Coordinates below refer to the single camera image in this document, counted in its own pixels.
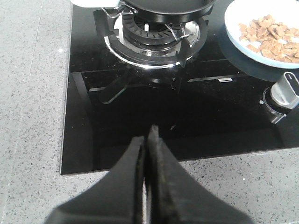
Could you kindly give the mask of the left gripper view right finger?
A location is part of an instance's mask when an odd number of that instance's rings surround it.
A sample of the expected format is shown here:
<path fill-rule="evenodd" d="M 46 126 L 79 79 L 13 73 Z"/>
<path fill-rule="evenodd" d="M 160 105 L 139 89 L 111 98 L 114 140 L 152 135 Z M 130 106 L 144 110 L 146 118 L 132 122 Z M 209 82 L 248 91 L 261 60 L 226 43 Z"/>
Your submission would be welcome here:
<path fill-rule="evenodd" d="M 146 142 L 152 224 L 251 224 L 244 212 L 222 201 L 179 164 L 152 125 Z"/>

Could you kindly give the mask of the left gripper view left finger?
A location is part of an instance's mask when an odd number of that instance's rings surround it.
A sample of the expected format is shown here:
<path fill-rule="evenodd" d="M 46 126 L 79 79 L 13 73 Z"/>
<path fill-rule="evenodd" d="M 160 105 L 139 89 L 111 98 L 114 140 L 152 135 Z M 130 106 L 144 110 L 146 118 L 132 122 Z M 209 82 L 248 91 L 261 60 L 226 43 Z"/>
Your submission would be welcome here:
<path fill-rule="evenodd" d="M 144 137 L 133 137 L 126 152 L 96 184 L 57 206 L 47 224 L 141 224 Z"/>

